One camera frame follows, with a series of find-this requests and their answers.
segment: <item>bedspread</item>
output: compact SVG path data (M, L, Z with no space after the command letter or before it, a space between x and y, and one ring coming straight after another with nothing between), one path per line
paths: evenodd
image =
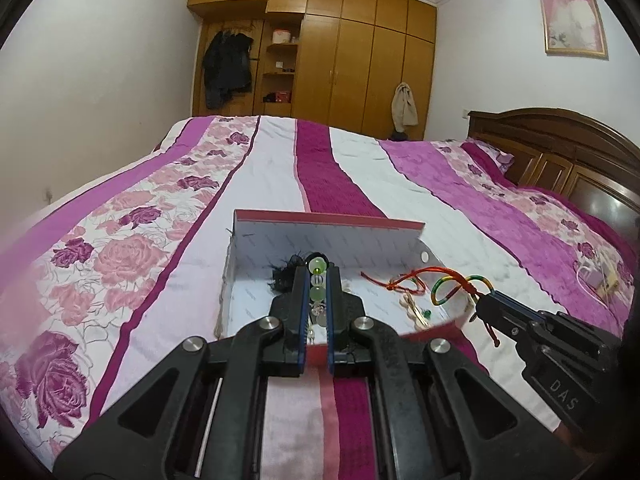
M0 402L48 467L182 339L213 340L236 208L423 221L422 239L446 265L532 308L618 334L628 315L628 248L558 197L492 178L468 146L268 117L193 118L176 133L63 200L0 256ZM621 282L608 307L575 276L601 255ZM557 425L520 377L511 341L494 349L480 323L462 333L459 348ZM270 380L264 432L263 478L374 474L361 380L313 369Z

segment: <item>bride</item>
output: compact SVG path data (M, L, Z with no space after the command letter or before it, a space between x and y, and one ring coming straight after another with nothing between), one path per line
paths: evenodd
M554 0L549 23L549 46L582 48L582 41L569 6L569 0Z

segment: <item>hanging clothes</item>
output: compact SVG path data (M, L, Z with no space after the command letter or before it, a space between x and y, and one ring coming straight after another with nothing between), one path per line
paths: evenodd
M220 108L233 92L251 91L249 50L254 42L228 30L215 35L202 59L205 101L209 110Z
M400 83L391 101L391 116L396 132L404 132L405 126L418 124L418 111L415 109L414 94L407 83Z

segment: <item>headboard panel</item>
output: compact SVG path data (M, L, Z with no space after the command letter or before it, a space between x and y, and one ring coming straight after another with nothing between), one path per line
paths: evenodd
M558 192L640 248L640 148L616 130L562 108L471 112L469 136L513 153L506 177Z

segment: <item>white wall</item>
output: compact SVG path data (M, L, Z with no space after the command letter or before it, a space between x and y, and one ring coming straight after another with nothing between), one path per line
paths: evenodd
M190 115L199 24L186 1L33 1L0 49L5 217L146 155Z
M450 0L438 8L427 139L463 139L463 109L575 110L640 144L640 56L598 0L609 60L547 56L539 0Z

